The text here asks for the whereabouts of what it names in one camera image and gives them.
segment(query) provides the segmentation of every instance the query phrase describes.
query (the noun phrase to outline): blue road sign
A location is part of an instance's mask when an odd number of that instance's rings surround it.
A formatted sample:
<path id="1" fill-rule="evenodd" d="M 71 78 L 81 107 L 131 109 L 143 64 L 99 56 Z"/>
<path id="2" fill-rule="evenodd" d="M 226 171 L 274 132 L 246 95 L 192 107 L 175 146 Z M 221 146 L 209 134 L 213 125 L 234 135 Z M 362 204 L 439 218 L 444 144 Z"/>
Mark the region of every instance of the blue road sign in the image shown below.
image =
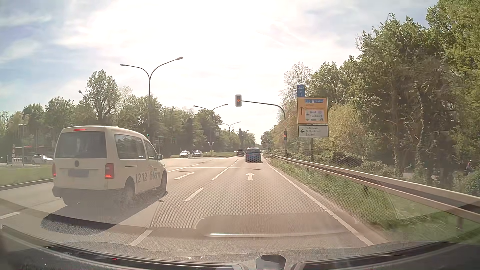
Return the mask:
<path id="1" fill-rule="evenodd" d="M 305 96 L 305 85 L 297 85 L 297 97 L 301 98 Z"/>

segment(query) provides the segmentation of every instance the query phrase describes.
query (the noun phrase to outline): red traffic light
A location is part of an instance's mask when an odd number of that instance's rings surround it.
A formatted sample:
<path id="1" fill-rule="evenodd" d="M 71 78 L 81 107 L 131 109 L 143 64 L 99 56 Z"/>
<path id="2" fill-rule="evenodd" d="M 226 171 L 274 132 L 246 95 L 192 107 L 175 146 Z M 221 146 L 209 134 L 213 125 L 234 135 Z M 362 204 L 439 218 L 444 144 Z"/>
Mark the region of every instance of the red traffic light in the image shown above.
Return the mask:
<path id="1" fill-rule="evenodd" d="M 235 95 L 235 106 L 241 107 L 241 95 Z"/>

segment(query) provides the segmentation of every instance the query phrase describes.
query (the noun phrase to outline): license plate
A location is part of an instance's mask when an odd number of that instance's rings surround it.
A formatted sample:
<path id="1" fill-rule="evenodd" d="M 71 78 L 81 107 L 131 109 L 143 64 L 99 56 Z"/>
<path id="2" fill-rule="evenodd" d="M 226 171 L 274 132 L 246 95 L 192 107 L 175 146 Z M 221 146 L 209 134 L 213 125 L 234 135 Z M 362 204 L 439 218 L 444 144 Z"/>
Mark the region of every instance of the license plate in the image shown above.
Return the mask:
<path id="1" fill-rule="evenodd" d="M 69 169 L 68 176 L 69 177 L 88 177 L 88 170 L 87 169 Z"/>

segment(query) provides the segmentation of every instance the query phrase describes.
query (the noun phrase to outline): windshield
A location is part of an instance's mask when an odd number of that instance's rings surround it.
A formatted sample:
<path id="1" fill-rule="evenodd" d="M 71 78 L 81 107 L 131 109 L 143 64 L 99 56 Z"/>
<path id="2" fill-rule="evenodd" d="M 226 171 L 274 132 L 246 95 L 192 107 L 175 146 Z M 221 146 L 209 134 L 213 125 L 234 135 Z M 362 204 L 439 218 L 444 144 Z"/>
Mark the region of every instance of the windshield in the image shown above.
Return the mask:
<path id="1" fill-rule="evenodd" d="M 105 132 L 62 133 L 55 151 L 56 159 L 106 159 Z"/>
<path id="2" fill-rule="evenodd" d="M 480 243 L 479 1 L 23 2 L 0 224 L 250 270 Z"/>
<path id="3" fill-rule="evenodd" d="M 247 149 L 247 154 L 249 153 L 260 153 L 260 149 L 258 148 L 249 148 Z"/>

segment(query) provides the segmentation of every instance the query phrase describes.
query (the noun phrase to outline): van rear window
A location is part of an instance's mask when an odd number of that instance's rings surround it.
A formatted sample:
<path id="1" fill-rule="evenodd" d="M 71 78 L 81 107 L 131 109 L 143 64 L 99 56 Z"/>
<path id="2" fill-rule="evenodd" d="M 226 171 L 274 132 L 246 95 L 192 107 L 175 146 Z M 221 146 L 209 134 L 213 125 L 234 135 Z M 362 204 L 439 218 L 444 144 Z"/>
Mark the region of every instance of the van rear window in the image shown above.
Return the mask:
<path id="1" fill-rule="evenodd" d="M 260 149 L 259 148 L 249 148 L 247 149 L 247 153 L 250 154 L 250 153 L 260 153 Z"/>
<path id="2" fill-rule="evenodd" d="M 75 131 L 60 134 L 56 159 L 106 159 L 107 146 L 103 131 Z"/>

